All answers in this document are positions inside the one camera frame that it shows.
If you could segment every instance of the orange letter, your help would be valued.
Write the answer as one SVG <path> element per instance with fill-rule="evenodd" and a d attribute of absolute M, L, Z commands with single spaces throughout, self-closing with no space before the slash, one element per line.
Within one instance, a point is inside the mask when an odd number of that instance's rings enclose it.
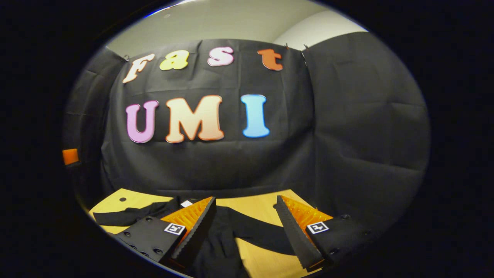
<path fill-rule="evenodd" d="M 276 63 L 276 58 L 281 59 L 281 54 L 272 49 L 259 50 L 257 54 L 262 55 L 262 64 L 270 70 L 282 70 L 283 66 Z"/>
<path fill-rule="evenodd" d="M 133 61 L 127 76 L 123 79 L 122 82 L 127 83 L 134 80 L 137 77 L 136 73 L 141 72 L 148 63 L 148 61 L 151 61 L 152 59 L 154 59 L 154 54 L 150 54 L 146 57 L 142 57 L 140 59 Z"/>
<path fill-rule="evenodd" d="M 224 133 L 219 129 L 218 108 L 222 99 L 219 95 L 207 95 L 199 101 L 193 113 L 185 99 L 173 98 L 166 102 L 170 108 L 170 133 L 166 136 L 168 143 L 184 141 L 180 133 L 180 124 L 190 140 L 196 137 L 199 125 L 202 125 L 199 138 L 201 140 L 220 140 Z"/>

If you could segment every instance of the black border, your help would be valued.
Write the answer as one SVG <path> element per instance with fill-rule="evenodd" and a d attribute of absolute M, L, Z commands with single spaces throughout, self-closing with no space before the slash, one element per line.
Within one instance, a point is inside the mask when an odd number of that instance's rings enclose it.
<path fill-rule="evenodd" d="M 493 2 L 333 0 L 386 42 L 423 91 L 431 160 L 410 210 L 365 255 L 326 277 L 481 277 L 487 273 L 482 185 L 487 144 L 487 61 Z M 5 200 L 9 270 L 25 277 L 167 277 L 110 239 L 76 202 L 60 155 L 67 93 L 113 34 L 166 1 L 2 3 L 7 60 L 2 76 L 10 167 Z"/>

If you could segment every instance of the yellow letter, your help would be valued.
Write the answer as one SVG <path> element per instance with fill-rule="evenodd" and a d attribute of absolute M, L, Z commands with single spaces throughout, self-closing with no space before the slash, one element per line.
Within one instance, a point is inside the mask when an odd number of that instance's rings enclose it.
<path fill-rule="evenodd" d="M 177 50 L 172 53 L 168 53 L 165 56 L 165 60 L 161 62 L 160 69 L 161 70 L 170 70 L 170 69 L 183 69 L 189 63 L 187 62 L 187 58 L 189 57 L 189 52 L 186 50 Z"/>

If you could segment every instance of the white wall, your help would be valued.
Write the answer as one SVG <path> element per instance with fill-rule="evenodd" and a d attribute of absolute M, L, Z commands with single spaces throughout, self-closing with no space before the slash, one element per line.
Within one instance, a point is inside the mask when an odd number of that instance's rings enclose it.
<path fill-rule="evenodd" d="M 304 44 L 313 46 L 329 38 L 361 31 L 366 32 L 364 28 L 339 13 L 326 10 L 298 22 L 279 36 L 274 43 L 283 46 L 288 44 L 290 48 L 304 50 Z"/>

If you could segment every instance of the pink letter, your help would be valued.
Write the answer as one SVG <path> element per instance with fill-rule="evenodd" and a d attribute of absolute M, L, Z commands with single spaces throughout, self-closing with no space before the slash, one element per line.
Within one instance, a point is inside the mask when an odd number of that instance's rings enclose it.
<path fill-rule="evenodd" d="M 154 123 L 155 123 L 155 110 L 159 103 L 156 100 L 146 102 L 143 106 L 146 109 L 146 129 L 144 132 L 137 130 L 137 111 L 139 111 L 139 104 L 133 104 L 125 111 L 127 112 L 127 133 L 129 138 L 136 143 L 146 143 L 154 135 Z"/>
<path fill-rule="evenodd" d="M 207 63 L 211 67 L 229 65 L 233 62 L 233 56 L 230 55 L 229 53 L 233 53 L 233 49 L 231 47 L 213 48 L 209 52 L 209 56 L 211 58 L 207 60 Z"/>

